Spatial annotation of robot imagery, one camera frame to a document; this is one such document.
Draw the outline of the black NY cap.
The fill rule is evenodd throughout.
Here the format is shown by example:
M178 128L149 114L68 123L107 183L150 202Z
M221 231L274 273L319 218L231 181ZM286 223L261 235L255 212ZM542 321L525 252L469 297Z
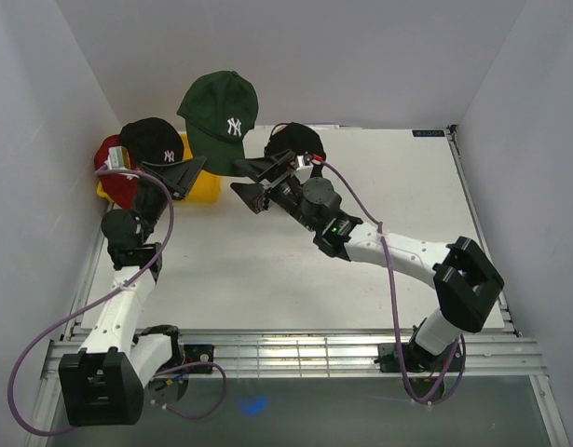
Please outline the black NY cap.
M184 143L178 131L166 120L148 117L125 125L119 142L137 163L165 165L184 158Z

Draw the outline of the black cap gold logo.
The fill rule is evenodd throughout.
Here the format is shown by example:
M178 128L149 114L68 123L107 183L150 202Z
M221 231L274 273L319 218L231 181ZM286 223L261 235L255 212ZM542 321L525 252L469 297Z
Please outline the black cap gold logo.
M301 156L311 154L326 159L320 135L312 128L296 123L279 123L269 136L264 156L276 156L286 150Z

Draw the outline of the dark green NY cap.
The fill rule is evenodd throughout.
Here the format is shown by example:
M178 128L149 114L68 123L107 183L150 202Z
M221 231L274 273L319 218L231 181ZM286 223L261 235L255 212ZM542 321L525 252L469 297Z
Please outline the dark green NY cap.
M196 79L177 115L184 119L193 156L206 158L211 174L238 177L234 163L245 157L244 138L254 128L259 103L250 81L236 71L217 71Z

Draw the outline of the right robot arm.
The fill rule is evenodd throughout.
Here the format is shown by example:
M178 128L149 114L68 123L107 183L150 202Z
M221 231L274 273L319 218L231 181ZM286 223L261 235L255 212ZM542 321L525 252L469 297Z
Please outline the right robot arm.
M315 175L300 181L296 175L324 165L320 156L299 156L291 150L244 158L234 167L248 181L231 187L255 214L273 205L283 209L313 233L314 244L327 256L386 267L433 288L437 308L402 348L406 365L431 369L460 336L483 329L504 279L473 239L440 243L387 233L375 218L342 210L342 197L330 180Z

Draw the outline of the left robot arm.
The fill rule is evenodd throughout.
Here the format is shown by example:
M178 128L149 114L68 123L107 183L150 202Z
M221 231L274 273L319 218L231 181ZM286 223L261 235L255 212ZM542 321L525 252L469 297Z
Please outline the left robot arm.
M72 427L135 424L154 375L184 365L177 327L162 324L139 332L137 323L157 285L166 246L148 238L169 204L189 195L205 162L205 157L196 156L169 165L144 164L131 206L109 210L102 217L101 230L114 268L114 295L103 303L83 344L75 353L63 355L59 364Z

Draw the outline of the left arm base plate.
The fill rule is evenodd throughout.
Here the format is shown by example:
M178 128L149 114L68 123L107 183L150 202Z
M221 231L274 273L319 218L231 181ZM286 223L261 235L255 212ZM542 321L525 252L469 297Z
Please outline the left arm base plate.
M173 352L171 357L155 369L156 373L168 369L177 368L182 364L206 362L206 365L196 365L177 370L175 374L211 374L212 366L209 362L214 361L215 346L212 344L179 344L178 352Z

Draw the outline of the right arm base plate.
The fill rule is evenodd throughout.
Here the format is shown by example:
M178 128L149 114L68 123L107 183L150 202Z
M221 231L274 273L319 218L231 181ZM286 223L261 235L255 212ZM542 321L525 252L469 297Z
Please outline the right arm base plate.
M440 373L448 366L448 371L458 373L462 366L463 353L459 346L453 350L449 345L441 354L435 356L418 345L402 343L402 356L409 373ZM377 346L375 364L382 373L400 373L400 356L395 343L383 343Z

